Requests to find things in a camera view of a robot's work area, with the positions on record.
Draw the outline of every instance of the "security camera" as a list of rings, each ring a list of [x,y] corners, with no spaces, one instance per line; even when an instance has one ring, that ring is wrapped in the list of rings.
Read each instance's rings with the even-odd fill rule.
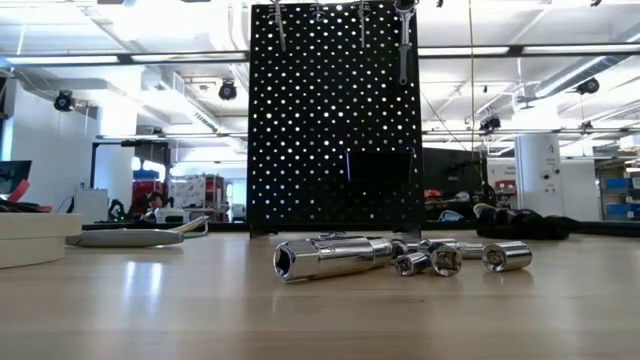
[[[487,132],[498,130],[501,127],[502,127],[502,124],[500,122],[500,118],[496,115],[493,115],[490,118],[480,122],[480,130],[484,130]]]
[[[583,94],[595,94],[600,90],[600,83],[596,78],[591,78],[582,84],[578,85],[576,92],[580,95]]]
[[[60,112],[71,112],[76,107],[76,99],[73,98],[73,91],[61,90],[58,97],[53,102],[53,107]]]
[[[233,80],[224,80],[218,93],[222,100],[233,100],[238,96],[238,91],[234,85]]]

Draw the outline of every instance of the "hex socket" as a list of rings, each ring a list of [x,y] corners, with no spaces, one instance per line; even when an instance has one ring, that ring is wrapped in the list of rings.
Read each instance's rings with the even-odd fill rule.
[[[418,251],[424,251],[431,244],[442,243],[456,248],[460,251],[462,259],[464,260],[480,260],[482,258],[483,244],[458,242],[455,239],[430,239],[423,240],[418,244]]]
[[[462,268],[462,255],[452,246],[435,243],[424,252],[399,256],[395,268],[400,276],[412,276],[423,271],[431,275],[453,276]]]
[[[391,242],[383,238],[293,240],[276,247],[273,268],[285,282],[353,274],[381,267],[391,260]]]
[[[482,262],[493,272],[523,269],[532,259],[531,249],[522,241],[489,244],[482,249]]]

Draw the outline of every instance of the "table surface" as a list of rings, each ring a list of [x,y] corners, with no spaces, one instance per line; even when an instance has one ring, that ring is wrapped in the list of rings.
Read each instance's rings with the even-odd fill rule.
[[[157,249],[68,248],[0,270],[2,359],[638,359],[640,241],[531,242],[526,271],[468,260],[453,278],[393,269],[298,284],[285,234]],[[431,238],[473,232],[431,232]]]

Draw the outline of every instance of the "person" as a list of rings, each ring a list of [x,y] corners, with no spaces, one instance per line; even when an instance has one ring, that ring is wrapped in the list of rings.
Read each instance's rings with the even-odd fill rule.
[[[147,202],[149,203],[149,208],[151,211],[155,211],[156,209],[160,209],[164,207],[164,201],[162,200],[162,194],[157,191],[152,192],[147,197]]]
[[[162,200],[162,194],[157,191],[147,195],[147,212],[142,216],[141,220],[154,223],[156,221],[156,209],[164,207],[164,201]]]

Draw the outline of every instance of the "black pegboard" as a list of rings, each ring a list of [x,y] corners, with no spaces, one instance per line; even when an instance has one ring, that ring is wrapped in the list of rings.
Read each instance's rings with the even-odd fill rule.
[[[399,84],[401,21],[391,2],[252,7],[248,206],[254,226],[419,224],[424,217],[419,74]],[[317,11],[323,16],[318,21]],[[416,19],[410,70],[417,69]],[[346,152],[411,152],[410,183],[348,184]]]

